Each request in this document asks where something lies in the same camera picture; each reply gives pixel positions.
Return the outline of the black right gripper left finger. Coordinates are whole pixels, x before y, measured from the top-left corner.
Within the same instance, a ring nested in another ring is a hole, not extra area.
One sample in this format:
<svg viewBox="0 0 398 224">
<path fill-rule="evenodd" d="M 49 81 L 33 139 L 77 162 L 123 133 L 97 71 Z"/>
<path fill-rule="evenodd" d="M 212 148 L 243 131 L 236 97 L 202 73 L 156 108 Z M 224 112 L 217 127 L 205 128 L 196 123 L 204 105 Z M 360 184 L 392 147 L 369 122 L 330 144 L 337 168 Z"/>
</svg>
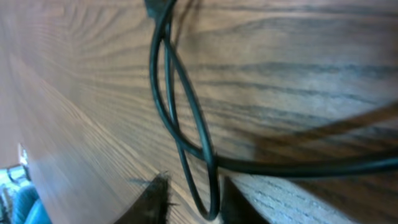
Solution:
<svg viewBox="0 0 398 224">
<path fill-rule="evenodd" d="M 169 179 L 166 173 L 156 175 L 114 224 L 166 224 L 170 206 Z"/>
</svg>

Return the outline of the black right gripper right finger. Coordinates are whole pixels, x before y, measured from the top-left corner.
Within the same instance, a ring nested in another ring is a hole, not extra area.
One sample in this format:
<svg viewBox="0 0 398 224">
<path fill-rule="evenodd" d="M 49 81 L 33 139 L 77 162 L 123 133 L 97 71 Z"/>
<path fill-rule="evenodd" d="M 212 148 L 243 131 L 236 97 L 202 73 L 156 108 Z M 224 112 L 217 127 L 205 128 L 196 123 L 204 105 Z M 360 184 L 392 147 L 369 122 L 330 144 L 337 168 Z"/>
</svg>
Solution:
<svg viewBox="0 0 398 224">
<path fill-rule="evenodd" d="M 220 217 L 224 224 L 270 224 L 229 177 L 224 178 Z"/>
</svg>

